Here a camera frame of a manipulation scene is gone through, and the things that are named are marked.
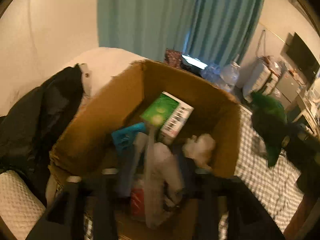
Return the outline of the grey checkered bed sheet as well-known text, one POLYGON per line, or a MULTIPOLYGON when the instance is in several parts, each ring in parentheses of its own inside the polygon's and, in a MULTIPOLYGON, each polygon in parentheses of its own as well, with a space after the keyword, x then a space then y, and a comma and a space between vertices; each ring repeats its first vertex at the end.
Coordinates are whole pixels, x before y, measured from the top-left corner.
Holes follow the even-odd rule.
POLYGON ((303 193, 297 186, 300 172, 287 160, 284 151, 276 165, 269 168, 267 159, 262 156, 261 142, 263 139, 252 127, 251 113, 241 107, 235 175, 253 192, 283 233, 303 200, 303 193))

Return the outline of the green snack wrapper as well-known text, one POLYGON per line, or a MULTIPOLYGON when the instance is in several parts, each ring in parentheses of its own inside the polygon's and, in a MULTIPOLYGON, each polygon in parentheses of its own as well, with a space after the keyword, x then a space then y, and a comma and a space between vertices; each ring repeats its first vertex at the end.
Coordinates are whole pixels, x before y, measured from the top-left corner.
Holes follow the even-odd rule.
POLYGON ((281 142, 284 139, 284 129, 287 124, 285 109, 275 98, 259 92, 252 92, 252 126, 262 137, 266 152, 268 167, 274 167, 281 153, 281 142))

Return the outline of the large water jug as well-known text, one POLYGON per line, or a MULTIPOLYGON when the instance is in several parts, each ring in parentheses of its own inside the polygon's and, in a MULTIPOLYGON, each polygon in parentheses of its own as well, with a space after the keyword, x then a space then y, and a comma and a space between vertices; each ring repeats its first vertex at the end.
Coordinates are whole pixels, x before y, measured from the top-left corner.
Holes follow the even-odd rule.
POLYGON ((234 61, 224 66, 220 71, 217 85, 221 89, 231 92, 238 81, 240 75, 239 69, 240 66, 234 61))

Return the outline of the white suitcase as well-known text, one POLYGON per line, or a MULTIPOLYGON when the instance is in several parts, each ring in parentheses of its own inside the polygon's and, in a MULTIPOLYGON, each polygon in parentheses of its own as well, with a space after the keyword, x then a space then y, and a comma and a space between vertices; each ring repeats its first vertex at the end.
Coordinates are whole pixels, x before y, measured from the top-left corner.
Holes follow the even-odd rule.
POLYGON ((271 94, 279 78, 274 74, 266 64, 259 60, 252 71, 251 77, 247 80, 242 88, 244 99, 252 102, 251 93, 259 92, 263 95, 271 94))

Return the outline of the red white sachet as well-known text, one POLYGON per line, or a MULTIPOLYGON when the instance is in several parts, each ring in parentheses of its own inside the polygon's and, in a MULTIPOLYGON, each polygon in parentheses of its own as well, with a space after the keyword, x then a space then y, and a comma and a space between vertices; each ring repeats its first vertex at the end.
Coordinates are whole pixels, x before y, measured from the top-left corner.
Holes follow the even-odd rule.
POLYGON ((130 213, 133 217, 144 218, 144 190, 142 188, 132 188, 130 200, 130 213))

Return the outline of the black jacket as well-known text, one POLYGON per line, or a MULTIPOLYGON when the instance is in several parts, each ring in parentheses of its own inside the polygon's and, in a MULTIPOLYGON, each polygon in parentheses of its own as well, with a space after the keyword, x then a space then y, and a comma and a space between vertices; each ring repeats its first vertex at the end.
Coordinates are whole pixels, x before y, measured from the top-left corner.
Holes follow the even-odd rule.
POLYGON ((84 93, 78 64, 25 94, 1 117, 1 172, 15 171, 43 205, 49 152, 74 118, 84 93))

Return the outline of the brown cardboard box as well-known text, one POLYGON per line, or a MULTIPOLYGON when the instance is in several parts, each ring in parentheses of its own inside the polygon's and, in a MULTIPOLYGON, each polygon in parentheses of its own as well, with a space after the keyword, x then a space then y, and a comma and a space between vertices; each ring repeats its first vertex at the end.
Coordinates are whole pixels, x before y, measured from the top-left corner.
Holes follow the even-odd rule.
POLYGON ((97 170, 108 156, 112 132, 140 121, 155 126, 164 142, 210 134, 217 144, 209 159, 213 174, 234 174, 240 144, 238 103, 200 77, 150 60, 136 61, 113 77, 72 120, 50 152, 51 174, 64 183, 69 174, 97 170), (152 107, 163 92, 193 108, 181 132, 167 124, 163 106, 152 107))

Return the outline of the floral patterned bag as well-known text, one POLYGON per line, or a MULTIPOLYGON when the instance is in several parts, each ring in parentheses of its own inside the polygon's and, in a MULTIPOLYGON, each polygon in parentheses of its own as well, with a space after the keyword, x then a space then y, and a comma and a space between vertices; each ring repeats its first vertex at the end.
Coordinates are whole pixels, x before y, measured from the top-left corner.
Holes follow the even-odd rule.
POLYGON ((166 49, 164 55, 164 63, 174 68, 180 68, 181 55, 182 53, 180 51, 166 49))

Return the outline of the black wall television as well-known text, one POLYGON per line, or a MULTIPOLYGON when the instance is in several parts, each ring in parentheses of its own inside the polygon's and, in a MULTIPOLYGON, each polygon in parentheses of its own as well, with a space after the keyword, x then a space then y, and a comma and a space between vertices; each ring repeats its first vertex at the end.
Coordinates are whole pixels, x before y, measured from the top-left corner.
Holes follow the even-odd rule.
POLYGON ((311 85, 316 79, 319 70, 319 62, 297 33, 293 35, 286 54, 311 85))

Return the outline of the teal curtain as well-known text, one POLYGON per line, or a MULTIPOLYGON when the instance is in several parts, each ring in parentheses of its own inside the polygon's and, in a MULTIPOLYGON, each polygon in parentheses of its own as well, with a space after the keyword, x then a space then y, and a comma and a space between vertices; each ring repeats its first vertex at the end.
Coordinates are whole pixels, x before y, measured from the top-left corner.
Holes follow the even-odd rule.
POLYGON ((98 0, 102 47, 161 61, 180 51, 221 67, 242 61, 264 0, 98 0))

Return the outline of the white textured pillow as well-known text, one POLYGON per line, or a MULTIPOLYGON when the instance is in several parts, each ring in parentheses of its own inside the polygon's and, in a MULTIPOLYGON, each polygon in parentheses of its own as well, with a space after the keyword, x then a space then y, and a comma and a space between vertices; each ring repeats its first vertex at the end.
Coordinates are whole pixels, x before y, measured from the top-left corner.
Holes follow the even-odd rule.
POLYGON ((17 239, 26 239, 44 211, 16 172, 1 174, 1 219, 17 239))

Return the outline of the green white medicine box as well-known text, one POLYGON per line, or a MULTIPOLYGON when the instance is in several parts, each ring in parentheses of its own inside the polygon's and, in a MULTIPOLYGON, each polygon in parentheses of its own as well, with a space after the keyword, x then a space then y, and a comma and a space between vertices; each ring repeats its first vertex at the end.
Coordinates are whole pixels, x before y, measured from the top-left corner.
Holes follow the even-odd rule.
POLYGON ((141 114, 157 130, 157 141, 169 146, 180 133, 194 108, 168 92, 160 96, 141 114))

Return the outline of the clear bag of cotton pads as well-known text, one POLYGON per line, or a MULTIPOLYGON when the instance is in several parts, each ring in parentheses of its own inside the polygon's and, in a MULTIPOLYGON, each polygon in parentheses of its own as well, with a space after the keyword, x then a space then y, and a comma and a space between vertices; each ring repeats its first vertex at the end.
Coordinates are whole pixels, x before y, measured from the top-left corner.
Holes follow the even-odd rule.
POLYGON ((155 142, 155 131, 152 127, 148 134, 136 136, 134 146, 143 157, 143 165, 137 167, 131 187, 144 190, 145 217, 135 218, 152 229, 174 214, 184 191, 178 158, 167 145, 155 142))

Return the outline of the grey mini fridge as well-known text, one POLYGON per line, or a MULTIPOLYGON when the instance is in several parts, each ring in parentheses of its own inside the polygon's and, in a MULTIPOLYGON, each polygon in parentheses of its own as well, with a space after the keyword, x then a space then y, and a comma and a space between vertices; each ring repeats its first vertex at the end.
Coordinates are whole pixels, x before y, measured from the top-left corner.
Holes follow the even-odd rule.
POLYGON ((299 83, 286 70, 277 82, 270 96, 278 100, 286 109, 295 100, 298 93, 299 83))

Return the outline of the white vanity desk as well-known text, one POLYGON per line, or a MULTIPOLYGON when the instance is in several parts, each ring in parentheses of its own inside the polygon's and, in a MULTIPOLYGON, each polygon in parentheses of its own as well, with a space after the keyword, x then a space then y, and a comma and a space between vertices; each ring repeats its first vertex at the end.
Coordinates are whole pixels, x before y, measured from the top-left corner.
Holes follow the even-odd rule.
POLYGON ((299 114, 293 122, 304 117, 308 122, 313 134, 319 138, 319 77, 315 79, 309 89, 304 87, 295 99, 299 107, 299 114))

